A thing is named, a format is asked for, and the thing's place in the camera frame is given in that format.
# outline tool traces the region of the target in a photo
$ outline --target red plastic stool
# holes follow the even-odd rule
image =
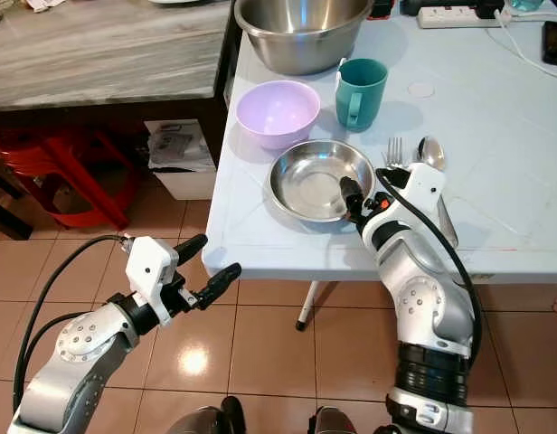
[[[140,173],[103,132],[85,128],[4,130],[0,131],[0,156],[43,209],[63,226],[110,222],[122,230],[128,225],[124,210],[134,199]],[[118,160],[128,170],[124,188],[113,197],[86,167],[108,159]],[[42,186],[38,186],[33,179],[43,175]],[[64,180],[90,202],[92,210],[68,214],[56,208],[53,196]]]

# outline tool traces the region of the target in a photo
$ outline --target purple bowl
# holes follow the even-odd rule
[[[320,109],[321,99],[306,84],[268,81],[242,97],[236,118],[257,145],[284,149],[308,138]]]

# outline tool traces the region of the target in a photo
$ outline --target stainless steel bowl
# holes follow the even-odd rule
[[[372,9],[373,0],[237,0],[234,16],[270,70],[301,75],[345,57]]]
[[[274,162],[269,189],[276,205],[307,222],[336,222],[346,213],[339,181],[349,176],[373,195],[375,172],[354,147],[330,139],[308,140],[291,147]]]

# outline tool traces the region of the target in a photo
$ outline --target spoon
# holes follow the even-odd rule
[[[422,163],[430,165],[440,171],[445,169],[445,153],[443,152],[443,148],[439,142],[434,137],[425,136],[420,141],[417,151],[417,157]],[[438,200],[438,214],[439,227],[441,228],[441,231],[445,233],[449,243],[455,249],[459,244],[458,235],[453,227],[453,222],[449,217],[448,209],[446,208],[445,202],[443,202],[443,196],[441,195]]]

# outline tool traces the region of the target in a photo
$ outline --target teal mug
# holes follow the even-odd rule
[[[366,130],[379,112],[387,68],[373,59],[342,59],[336,77],[337,119],[351,131]]]

